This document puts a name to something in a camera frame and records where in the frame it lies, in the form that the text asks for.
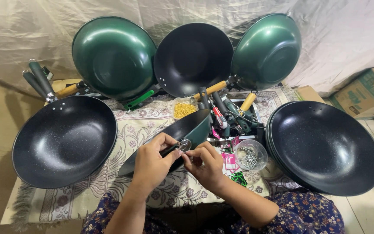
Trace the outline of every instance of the beige fabric backdrop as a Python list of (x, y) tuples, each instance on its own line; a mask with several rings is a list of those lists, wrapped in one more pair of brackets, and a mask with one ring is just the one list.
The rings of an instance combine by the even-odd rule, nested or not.
[(237, 42), (234, 33), (246, 29), (238, 25), (289, 12), (303, 37), (289, 85), (311, 85), (326, 95), (352, 73), (374, 66), (369, 0), (0, 0), (0, 80), (32, 92), (21, 77), (30, 58), (51, 68), (56, 79), (79, 77), (71, 41), (82, 24), (102, 15), (134, 21), (158, 44), (176, 26), (196, 21), (219, 27)]

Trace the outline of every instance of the wok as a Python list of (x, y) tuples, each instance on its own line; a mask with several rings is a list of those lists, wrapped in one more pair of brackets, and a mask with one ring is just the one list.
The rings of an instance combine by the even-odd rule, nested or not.
[(263, 90), (280, 83), (297, 64), (301, 45), (300, 31), (291, 17), (279, 13), (263, 17), (239, 41), (231, 62), (232, 76), (207, 88), (207, 94), (228, 85)]
[(74, 65), (85, 83), (105, 97), (126, 102), (143, 101), (157, 91), (155, 50), (143, 28), (116, 16), (85, 23), (71, 46)]
[(160, 86), (184, 98), (223, 81), (230, 74), (233, 46), (227, 35), (206, 23), (184, 24), (161, 41), (154, 56)]
[(57, 100), (38, 63), (24, 72), (27, 81), (50, 103), (27, 120), (13, 144), (13, 166), (34, 187), (67, 186), (94, 172), (115, 146), (117, 123), (99, 99), (70, 96)]
[[(192, 144), (191, 149), (193, 150), (198, 145), (206, 141), (210, 131), (210, 118), (211, 116), (209, 109), (198, 110), (178, 120), (172, 125), (169, 125), (161, 132), (172, 136), (178, 141), (180, 141), (182, 138), (190, 140)], [(150, 142), (154, 137), (155, 136), (147, 140), (145, 144)], [(135, 157), (137, 153), (138, 150), (135, 151), (122, 165), (122, 167), (119, 169), (118, 176), (132, 178), (135, 167)], [(169, 173), (177, 170), (180, 166), (183, 165), (183, 163), (184, 162), (182, 158), (177, 159), (169, 169)]]
[(320, 102), (287, 103), (266, 132), (274, 160), (304, 187), (338, 196), (374, 187), (374, 140), (345, 112)]

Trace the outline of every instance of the wooden handle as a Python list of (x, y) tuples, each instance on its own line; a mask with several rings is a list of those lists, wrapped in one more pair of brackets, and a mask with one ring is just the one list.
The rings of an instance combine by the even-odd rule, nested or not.
[[(227, 86), (226, 84), (226, 81), (221, 81), (213, 86), (210, 86), (206, 89), (206, 92), (207, 92), (207, 95), (210, 95), (214, 92), (217, 92), (219, 90), (221, 90), (222, 88), (225, 88)], [(200, 93), (196, 93), (194, 95), (194, 98), (197, 99), (197, 100), (200, 100)]]
[(251, 107), (255, 99), (256, 95), (254, 93), (249, 93), (245, 101), (242, 103), (240, 109), (242, 109), (243, 111), (247, 111)]
[(80, 91), (80, 88), (77, 87), (77, 84), (70, 85), (56, 93), (56, 97), (58, 99), (67, 97), (71, 94), (77, 93)]

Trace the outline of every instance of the patterned rug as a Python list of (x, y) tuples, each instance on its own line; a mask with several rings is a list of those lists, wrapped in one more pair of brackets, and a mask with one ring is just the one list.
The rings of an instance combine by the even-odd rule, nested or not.
[[(231, 92), (231, 98), (245, 98), (247, 92)], [(125, 160), (147, 139), (172, 124), (172, 99), (151, 100), (140, 109), (127, 112), (114, 100), (105, 101), (113, 110), (119, 128), (118, 140), (105, 164), (87, 178), (59, 189), (38, 189), (25, 183), (18, 189), (14, 203), (13, 225), (24, 230), (34, 223), (55, 224), (71, 219), (83, 219), (95, 210), (105, 192), (117, 200), (130, 184), (130, 180), (118, 177)], [(281, 88), (257, 93), (255, 104), (264, 123), (280, 105), (288, 102)], [(243, 171), (247, 188), (262, 195), (299, 187), (287, 178), (269, 159), (260, 172)], [(189, 207), (199, 203), (221, 203), (223, 200), (206, 190), (184, 167), (168, 175), (147, 198), (149, 208)]]

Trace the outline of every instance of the stack of woks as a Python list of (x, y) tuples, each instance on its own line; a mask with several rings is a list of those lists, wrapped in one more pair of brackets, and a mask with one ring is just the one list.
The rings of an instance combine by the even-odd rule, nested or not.
[(266, 147), (286, 175), (312, 191), (355, 196), (374, 187), (373, 138), (330, 105), (283, 104), (266, 124)]

